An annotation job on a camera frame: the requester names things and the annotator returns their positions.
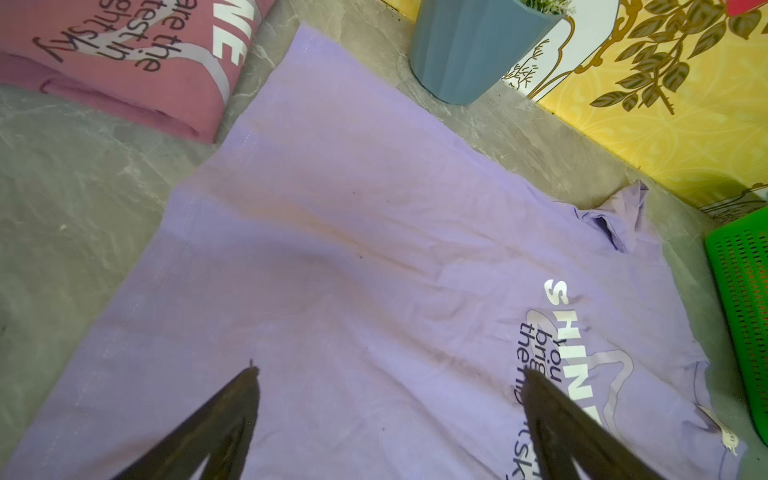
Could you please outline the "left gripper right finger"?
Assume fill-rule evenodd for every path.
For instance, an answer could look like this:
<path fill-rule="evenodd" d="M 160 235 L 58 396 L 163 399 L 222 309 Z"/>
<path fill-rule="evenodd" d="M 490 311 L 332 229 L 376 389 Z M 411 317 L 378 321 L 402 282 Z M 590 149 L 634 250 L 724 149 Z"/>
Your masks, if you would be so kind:
<path fill-rule="evenodd" d="M 660 477 L 539 371 L 524 371 L 522 400 L 542 478 Z"/>

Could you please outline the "purple t-shirt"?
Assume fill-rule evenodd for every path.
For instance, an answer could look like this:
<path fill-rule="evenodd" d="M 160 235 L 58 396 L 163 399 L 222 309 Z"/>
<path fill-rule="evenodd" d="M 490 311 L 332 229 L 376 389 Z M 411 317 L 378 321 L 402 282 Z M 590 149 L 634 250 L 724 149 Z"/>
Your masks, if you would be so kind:
<path fill-rule="evenodd" d="M 301 26 L 7 479 L 109 478 L 248 363 L 247 479 L 536 479 L 533 369 L 668 479 L 734 479 L 642 182 L 582 210 Z"/>

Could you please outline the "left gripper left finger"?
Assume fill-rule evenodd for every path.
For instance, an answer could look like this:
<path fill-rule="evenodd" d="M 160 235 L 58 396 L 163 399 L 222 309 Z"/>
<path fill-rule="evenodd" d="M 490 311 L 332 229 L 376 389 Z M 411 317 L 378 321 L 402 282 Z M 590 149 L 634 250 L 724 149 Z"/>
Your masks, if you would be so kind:
<path fill-rule="evenodd" d="M 259 369 L 242 370 L 118 479 L 239 479 L 258 419 Z"/>

